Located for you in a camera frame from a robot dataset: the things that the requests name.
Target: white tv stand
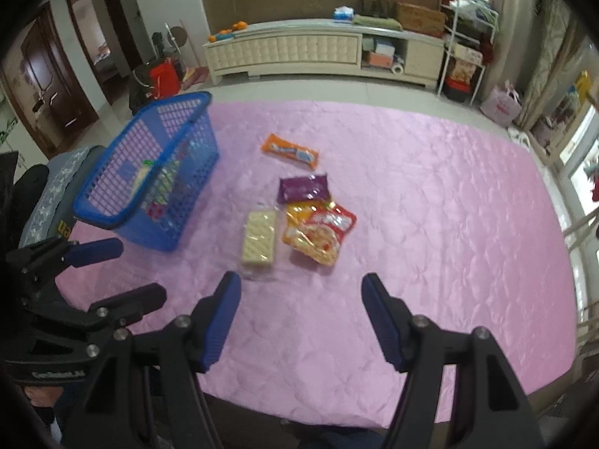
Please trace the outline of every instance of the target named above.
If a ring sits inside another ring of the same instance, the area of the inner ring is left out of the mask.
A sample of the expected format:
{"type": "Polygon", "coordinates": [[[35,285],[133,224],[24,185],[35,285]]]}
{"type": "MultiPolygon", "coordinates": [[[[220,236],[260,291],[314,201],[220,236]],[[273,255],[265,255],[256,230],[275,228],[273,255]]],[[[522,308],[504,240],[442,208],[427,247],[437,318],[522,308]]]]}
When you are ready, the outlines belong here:
{"type": "Polygon", "coordinates": [[[205,43],[210,75],[344,74],[376,77],[437,87],[443,61],[443,40],[408,31],[363,27],[325,18],[283,20],[249,25],[235,38],[205,43]],[[404,73],[362,67],[362,38],[397,39],[405,60],[404,73]]]}

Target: blue plastic basket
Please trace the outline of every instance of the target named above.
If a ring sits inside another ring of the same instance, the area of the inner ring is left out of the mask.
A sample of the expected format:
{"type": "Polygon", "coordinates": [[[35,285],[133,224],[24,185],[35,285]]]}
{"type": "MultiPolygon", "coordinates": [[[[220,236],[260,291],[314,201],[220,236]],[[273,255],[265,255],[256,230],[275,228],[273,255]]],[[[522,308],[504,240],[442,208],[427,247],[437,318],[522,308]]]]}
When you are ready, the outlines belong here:
{"type": "Polygon", "coordinates": [[[84,184],[76,218],[147,248],[174,250],[219,157],[211,100],[209,92],[192,92],[140,110],[84,184]]]}

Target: pink cloth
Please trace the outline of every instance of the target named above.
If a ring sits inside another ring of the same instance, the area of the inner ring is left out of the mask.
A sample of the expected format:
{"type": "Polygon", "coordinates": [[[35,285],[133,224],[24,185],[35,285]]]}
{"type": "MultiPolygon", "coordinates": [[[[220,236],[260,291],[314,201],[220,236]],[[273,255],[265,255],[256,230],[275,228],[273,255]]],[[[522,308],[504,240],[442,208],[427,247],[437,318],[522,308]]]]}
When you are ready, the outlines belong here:
{"type": "MultiPolygon", "coordinates": [[[[308,173],[260,152],[276,133],[320,152],[317,173],[328,173],[334,199],[358,221],[333,268],[279,241],[276,280],[243,282],[221,360],[200,376],[207,393],[304,423],[388,426],[404,376],[384,361],[363,308],[367,272],[445,329],[489,327],[528,393],[569,369],[572,270],[525,150],[446,119],[370,106],[220,103],[210,116],[221,159],[179,248],[125,242],[118,260],[68,269],[57,284],[74,306],[156,281],[167,303],[134,332],[189,313],[238,267],[248,210],[274,202],[280,177],[308,173]]],[[[79,223],[71,238],[109,236],[79,223]]],[[[447,374],[438,421],[450,414],[447,374]]]]}

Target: blue gripper pad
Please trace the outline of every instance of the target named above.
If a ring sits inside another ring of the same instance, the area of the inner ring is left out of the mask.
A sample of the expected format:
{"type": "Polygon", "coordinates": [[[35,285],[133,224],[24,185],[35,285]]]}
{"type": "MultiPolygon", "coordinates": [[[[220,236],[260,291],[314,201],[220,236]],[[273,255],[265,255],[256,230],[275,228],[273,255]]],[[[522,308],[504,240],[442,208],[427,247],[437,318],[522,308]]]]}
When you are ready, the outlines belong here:
{"type": "Polygon", "coordinates": [[[391,297],[377,274],[367,274],[362,279],[362,302],[370,318],[384,359],[395,370],[405,372],[410,361],[402,352],[402,336],[408,337],[408,320],[411,314],[402,300],[391,297]]]}
{"type": "Polygon", "coordinates": [[[101,239],[72,246],[64,255],[65,262],[75,268],[114,260],[123,254],[123,242],[118,238],[101,239]]]}
{"type": "Polygon", "coordinates": [[[235,272],[227,272],[214,294],[200,300],[191,314],[202,340],[199,362],[203,373],[221,358],[240,301],[241,278],[235,272]]]}

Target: toilet paper roll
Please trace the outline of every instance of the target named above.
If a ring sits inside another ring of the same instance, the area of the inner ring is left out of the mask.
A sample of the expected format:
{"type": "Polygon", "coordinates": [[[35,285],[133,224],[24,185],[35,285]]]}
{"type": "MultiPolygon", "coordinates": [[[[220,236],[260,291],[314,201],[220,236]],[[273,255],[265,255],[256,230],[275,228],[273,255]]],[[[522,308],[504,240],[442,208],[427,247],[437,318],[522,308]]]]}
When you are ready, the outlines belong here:
{"type": "Polygon", "coordinates": [[[393,66],[391,67],[391,72],[393,74],[403,74],[404,65],[402,64],[402,62],[396,62],[395,64],[393,64],[393,66]]]}

